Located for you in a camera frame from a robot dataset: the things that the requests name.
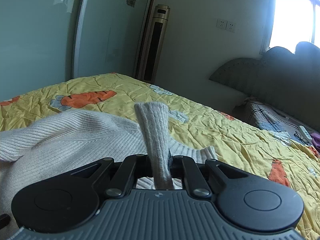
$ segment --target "bright window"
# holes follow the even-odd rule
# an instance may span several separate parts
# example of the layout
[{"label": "bright window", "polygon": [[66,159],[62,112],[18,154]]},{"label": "bright window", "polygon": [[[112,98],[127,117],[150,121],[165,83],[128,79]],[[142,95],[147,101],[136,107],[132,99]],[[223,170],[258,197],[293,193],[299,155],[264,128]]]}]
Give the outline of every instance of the bright window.
[{"label": "bright window", "polygon": [[316,5],[315,45],[320,48],[320,6],[319,5]]},{"label": "bright window", "polygon": [[319,5],[320,0],[276,0],[269,48],[281,46],[294,53],[300,41],[320,47]]}]

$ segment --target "gray upholstered headboard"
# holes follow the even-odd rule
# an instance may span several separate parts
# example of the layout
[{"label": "gray upholstered headboard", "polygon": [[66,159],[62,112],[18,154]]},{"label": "gray upholstered headboard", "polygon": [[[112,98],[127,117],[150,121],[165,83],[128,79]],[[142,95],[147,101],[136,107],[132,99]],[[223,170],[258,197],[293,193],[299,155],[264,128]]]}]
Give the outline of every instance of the gray upholstered headboard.
[{"label": "gray upholstered headboard", "polygon": [[254,96],[320,130],[320,49],[310,42],[299,42],[295,54],[274,47],[260,60],[230,60],[209,79]]}]

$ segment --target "eyeglasses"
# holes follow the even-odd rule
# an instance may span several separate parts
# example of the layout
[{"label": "eyeglasses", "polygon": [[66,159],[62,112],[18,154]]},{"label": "eyeglasses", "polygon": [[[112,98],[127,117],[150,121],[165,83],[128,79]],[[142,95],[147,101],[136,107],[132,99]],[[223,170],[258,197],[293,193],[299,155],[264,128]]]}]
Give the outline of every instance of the eyeglasses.
[{"label": "eyeglasses", "polygon": [[301,136],[297,131],[294,133],[295,138],[302,141],[304,144],[309,144],[309,141]]}]

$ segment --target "orange carrot pattern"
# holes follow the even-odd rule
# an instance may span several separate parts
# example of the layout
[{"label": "orange carrot pattern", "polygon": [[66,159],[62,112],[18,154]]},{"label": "orange carrot pattern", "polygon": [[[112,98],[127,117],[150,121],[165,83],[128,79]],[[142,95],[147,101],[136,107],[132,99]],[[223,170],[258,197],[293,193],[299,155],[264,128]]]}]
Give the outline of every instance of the orange carrot pattern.
[{"label": "orange carrot pattern", "polygon": [[290,182],[287,178],[287,174],[284,171],[281,160],[272,161],[272,168],[268,179],[280,183],[284,186],[290,187]]},{"label": "orange carrot pattern", "polygon": [[231,115],[225,114],[223,112],[220,112],[225,118],[229,119],[230,121],[233,121],[235,118]]},{"label": "orange carrot pattern", "polygon": [[70,108],[81,108],[88,104],[96,105],[99,102],[103,102],[116,95],[116,92],[110,91],[92,91],[88,93],[73,94],[70,96],[56,96],[52,99],[50,105],[57,107],[61,111],[68,110]]},{"label": "orange carrot pattern", "polygon": [[317,158],[320,158],[320,154],[318,153],[316,148],[314,148],[312,145],[311,146],[307,146],[307,148],[309,148],[309,150],[314,154],[314,156],[316,156]]},{"label": "orange carrot pattern", "polygon": [[12,104],[13,102],[17,102],[19,100],[19,98],[20,98],[20,96],[17,96],[17,97],[11,98],[8,101],[0,102],[0,106],[8,106],[8,105]]}]

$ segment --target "window frame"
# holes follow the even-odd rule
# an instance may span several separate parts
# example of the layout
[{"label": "window frame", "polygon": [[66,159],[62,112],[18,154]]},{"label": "window frame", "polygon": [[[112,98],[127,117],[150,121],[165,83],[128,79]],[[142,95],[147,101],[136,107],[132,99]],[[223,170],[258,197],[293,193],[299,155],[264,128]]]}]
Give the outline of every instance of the window frame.
[{"label": "window frame", "polygon": [[[310,0],[313,5],[313,27],[312,27],[312,38],[311,42],[314,44],[316,35],[316,5],[320,6],[320,0]],[[262,45],[260,48],[260,54],[264,54],[270,49],[270,40],[272,35],[273,23],[275,18],[276,0],[269,0],[266,30],[263,36]]]}]

